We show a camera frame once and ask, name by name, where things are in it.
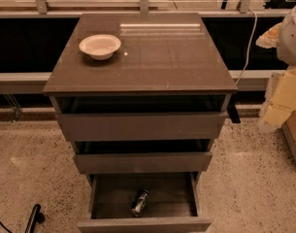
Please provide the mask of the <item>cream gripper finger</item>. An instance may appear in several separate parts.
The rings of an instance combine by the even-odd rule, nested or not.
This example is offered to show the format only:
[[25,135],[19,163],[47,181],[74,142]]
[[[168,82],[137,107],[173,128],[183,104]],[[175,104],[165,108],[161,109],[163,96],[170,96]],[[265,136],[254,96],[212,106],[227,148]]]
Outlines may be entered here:
[[281,23],[277,23],[268,29],[256,40],[255,45],[263,49],[275,48],[278,45],[280,26]]
[[296,67],[274,73],[268,81],[259,113],[260,129],[279,129],[296,111]]

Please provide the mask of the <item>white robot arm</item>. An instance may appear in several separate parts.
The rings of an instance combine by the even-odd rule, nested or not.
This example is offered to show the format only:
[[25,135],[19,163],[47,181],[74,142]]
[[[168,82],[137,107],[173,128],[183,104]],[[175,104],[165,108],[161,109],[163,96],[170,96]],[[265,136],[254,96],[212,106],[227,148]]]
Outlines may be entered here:
[[256,45],[264,49],[276,48],[278,59],[288,65],[277,81],[270,79],[266,101],[260,110],[259,129],[273,132],[296,111],[296,5],[281,23],[261,35]]

